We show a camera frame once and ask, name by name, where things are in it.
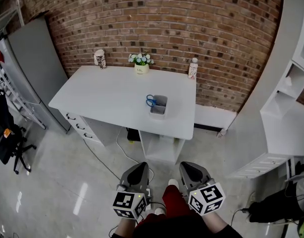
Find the black drawer handle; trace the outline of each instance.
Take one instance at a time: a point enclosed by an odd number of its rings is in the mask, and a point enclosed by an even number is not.
[[[88,137],[88,136],[86,135],[86,133],[84,133],[84,136],[87,137],[87,138],[93,138],[93,137]]]
[[[81,128],[81,127],[78,125],[78,123],[76,124],[76,127],[77,127],[78,129],[85,129],[85,128]]]
[[[70,117],[68,116],[68,113],[66,114],[66,117],[67,117],[67,119],[69,119],[69,120],[76,120],[76,118],[70,118]]]

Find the flower pot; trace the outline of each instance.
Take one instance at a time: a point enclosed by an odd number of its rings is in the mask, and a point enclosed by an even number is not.
[[[137,65],[135,63],[134,64],[134,70],[136,71],[137,74],[145,74],[145,73],[149,72],[150,67],[149,67],[148,63],[146,65]]]

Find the desk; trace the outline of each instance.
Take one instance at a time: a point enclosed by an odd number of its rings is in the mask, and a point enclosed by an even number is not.
[[[164,120],[150,117],[148,94],[168,97]],[[196,81],[185,74],[150,70],[138,75],[132,67],[82,66],[49,106],[59,109],[85,139],[103,145],[114,131],[110,124],[137,129],[147,159],[175,163],[184,141],[193,137],[195,100]],[[174,143],[159,135],[174,137]]]

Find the red object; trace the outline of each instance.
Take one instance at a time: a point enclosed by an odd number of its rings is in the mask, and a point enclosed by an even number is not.
[[[166,207],[166,216],[164,214],[156,215],[151,213],[145,220],[141,221],[137,227],[147,222],[159,222],[165,219],[192,216],[195,214],[183,199],[178,188],[174,185],[170,185],[166,188],[162,199]]]
[[[4,58],[3,58],[3,54],[2,54],[1,51],[0,51],[0,62],[3,62],[3,63],[4,63]]]

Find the gray refrigerator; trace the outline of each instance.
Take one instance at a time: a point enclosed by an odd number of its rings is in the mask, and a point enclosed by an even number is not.
[[[70,123],[48,103],[67,81],[44,17],[0,41],[0,64],[22,99],[45,125],[65,132]]]

